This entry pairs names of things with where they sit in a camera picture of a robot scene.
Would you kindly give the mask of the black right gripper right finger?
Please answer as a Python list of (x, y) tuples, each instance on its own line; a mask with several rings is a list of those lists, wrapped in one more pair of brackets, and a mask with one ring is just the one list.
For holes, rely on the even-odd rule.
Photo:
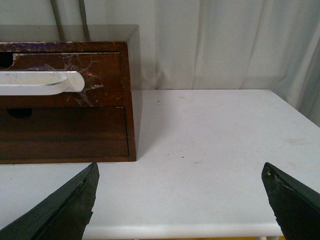
[(320, 238), (320, 194), (266, 162), (261, 179), (274, 216), (287, 240)]

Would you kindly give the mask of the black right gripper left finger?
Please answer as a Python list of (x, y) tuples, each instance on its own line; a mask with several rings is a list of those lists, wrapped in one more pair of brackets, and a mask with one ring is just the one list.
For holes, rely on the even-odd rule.
[(93, 162), (30, 211), (1, 229), (2, 240), (81, 240), (99, 182)]

